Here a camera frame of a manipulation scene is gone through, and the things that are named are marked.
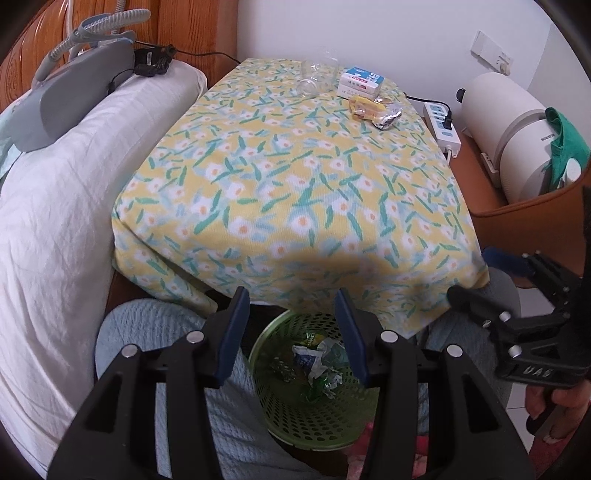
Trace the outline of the person right hand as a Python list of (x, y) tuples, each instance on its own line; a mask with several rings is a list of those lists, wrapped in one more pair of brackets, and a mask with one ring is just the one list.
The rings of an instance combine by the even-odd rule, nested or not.
[(590, 404), (590, 381), (570, 389), (548, 389), (528, 385), (525, 408), (530, 418), (527, 430), (547, 443), (566, 439), (580, 425)]

